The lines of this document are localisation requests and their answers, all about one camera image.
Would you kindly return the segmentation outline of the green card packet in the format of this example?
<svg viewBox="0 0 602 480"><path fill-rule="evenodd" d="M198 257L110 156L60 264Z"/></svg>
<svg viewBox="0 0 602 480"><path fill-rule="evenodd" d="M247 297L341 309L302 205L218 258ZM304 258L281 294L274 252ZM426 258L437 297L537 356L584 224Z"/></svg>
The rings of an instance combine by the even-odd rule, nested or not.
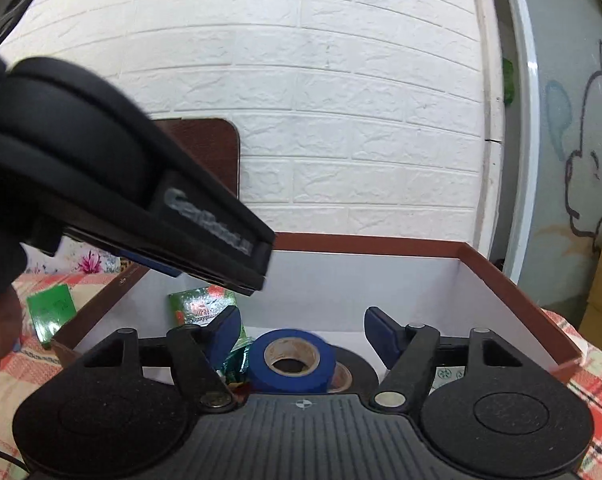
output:
<svg viewBox="0 0 602 480"><path fill-rule="evenodd" d="M26 298L28 313L39 343L46 350L58 330L74 318L76 307L67 284L54 285Z"/></svg>

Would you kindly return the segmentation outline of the floral plastic pillow bag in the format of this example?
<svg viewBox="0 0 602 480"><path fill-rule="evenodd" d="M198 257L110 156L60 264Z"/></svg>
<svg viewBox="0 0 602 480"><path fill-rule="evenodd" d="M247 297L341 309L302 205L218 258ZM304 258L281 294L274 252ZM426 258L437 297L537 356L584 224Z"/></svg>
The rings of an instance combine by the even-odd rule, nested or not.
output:
<svg viewBox="0 0 602 480"><path fill-rule="evenodd" d="M53 256L47 256L28 245L23 245L23 248L28 256L26 273L95 274L121 271L120 258L69 237L62 238Z"/></svg>

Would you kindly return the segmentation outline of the green red snack packet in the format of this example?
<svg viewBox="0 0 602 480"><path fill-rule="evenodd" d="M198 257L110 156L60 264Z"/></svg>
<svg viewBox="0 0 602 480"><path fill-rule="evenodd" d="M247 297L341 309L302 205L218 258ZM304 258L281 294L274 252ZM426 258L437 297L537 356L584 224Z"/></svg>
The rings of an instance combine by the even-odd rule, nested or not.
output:
<svg viewBox="0 0 602 480"><path fill-rule="evenodd" d="M217 285L173 292L167 296L167 302L177 325L196 324L201 327L211 325L225 308L237 306L235 292ZM248 350L252 343L253 338L240 326L234 347L226 354L225 361L215 367L231 389L247 381Z"/></svg>

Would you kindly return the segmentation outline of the black electrical tape roll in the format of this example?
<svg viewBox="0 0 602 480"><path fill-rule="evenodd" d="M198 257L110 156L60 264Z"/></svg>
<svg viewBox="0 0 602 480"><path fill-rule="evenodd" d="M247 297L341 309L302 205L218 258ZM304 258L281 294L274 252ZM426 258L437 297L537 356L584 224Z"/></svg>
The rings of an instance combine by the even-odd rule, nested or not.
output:
<svg viewBox="0 0 602 480"><path fill-rule="evenodd" d="M328 387L330 394L357 394L367 401L379 385L378 375L366 360L355 352L333 346L336 366Z"/></svg>

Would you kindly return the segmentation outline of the dark brown wooden headboard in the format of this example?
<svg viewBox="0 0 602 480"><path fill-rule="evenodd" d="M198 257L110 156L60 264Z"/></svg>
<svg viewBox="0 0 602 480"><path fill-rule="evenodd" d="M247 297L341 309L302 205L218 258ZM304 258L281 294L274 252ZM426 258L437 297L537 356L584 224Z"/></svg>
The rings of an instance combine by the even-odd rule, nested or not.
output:
<svg viewBox="0 0 602 480"><path fill-rule="evenodd" d="M160 119L155 124L231 194L239 196L240 138L234 125L221 118Z"/></svg>

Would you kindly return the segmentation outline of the white framed sliding door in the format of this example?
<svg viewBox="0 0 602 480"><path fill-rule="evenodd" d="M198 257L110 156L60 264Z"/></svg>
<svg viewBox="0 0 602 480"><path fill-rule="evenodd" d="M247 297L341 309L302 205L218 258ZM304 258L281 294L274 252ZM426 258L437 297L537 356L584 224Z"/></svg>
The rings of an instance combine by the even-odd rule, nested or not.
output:
<svg viewBox="0 0 602 480"><path fill-rule="evenodd" d="M492 262L579 324L602 250L602 0L493 0L504 82Z"/></svg>

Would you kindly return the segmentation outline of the blue electrical tape roll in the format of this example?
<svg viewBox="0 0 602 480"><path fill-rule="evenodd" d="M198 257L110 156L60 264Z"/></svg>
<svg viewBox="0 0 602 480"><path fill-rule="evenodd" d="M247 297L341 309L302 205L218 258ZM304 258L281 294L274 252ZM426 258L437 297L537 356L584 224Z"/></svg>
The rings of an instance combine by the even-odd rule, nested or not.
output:
<svg viewBox="0 0 602 480"><path fill-rule="evenodd" d="M264 393L326 393L336 356L330 344L304 330L271 330L253 341L247 375Z"/></svg>

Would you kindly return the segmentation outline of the brown white-lined storage box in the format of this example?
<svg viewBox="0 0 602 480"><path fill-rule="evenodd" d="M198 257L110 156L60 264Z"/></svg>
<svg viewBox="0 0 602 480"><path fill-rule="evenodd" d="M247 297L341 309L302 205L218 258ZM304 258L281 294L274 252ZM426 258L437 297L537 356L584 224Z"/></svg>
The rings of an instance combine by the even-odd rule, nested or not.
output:
<svg viewBox="0 0 602 480"><path fill-rule="evenodd" d="M386 368L364 336L379 307L402 325L444 336L488 328L561 382L582 353L541 309L472 246L446 240L280 233L262 290L237 298L246 333L296 328Z"/></svg>

